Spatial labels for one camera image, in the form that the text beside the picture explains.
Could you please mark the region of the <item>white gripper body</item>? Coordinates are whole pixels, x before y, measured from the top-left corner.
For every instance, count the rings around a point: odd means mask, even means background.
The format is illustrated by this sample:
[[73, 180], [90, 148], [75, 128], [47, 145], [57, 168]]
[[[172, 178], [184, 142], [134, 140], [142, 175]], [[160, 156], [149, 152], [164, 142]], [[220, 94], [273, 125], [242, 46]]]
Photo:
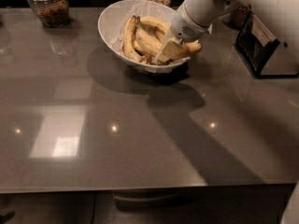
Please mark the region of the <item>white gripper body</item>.
[[199, 39], [207, 30], [208, 26], [201, 26], [192, 20], [184, 4], [177, 9], [171, 20], [172, 36], [187, 43]]

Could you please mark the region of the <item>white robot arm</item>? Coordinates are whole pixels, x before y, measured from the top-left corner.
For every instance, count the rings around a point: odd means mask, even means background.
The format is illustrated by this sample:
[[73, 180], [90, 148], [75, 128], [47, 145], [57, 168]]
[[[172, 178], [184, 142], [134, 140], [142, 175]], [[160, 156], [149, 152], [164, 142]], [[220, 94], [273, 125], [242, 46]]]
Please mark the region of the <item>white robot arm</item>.
[[299, 0], [184, 0], [172, 16], [161, 52], [170, 44], [193, 42], [209, 25], [239, 4], [253, 14], [278, 39], [278, 60], [296, 67], [299, 64]]

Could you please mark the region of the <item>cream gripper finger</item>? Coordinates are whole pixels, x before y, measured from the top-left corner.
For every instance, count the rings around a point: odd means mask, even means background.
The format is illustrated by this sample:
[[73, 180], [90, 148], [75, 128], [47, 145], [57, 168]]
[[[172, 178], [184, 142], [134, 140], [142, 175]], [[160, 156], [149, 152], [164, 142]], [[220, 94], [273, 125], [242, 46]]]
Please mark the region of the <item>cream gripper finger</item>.
[[183, 57], [183, 51], [184, 49], [182, 45], [174, 37], [172, 37], [166, 44], [164, 54], [172, 60], [177, 60]]
[[169, 58], [164, 54], [164, 49], [166, 48], [166, 44], [169, 42], [169, 39], [172, 37], [171, 32], [167, 32], [162, 39], [162, 47], [159, 49], [155, 59], [159, 62], [166, 63]]

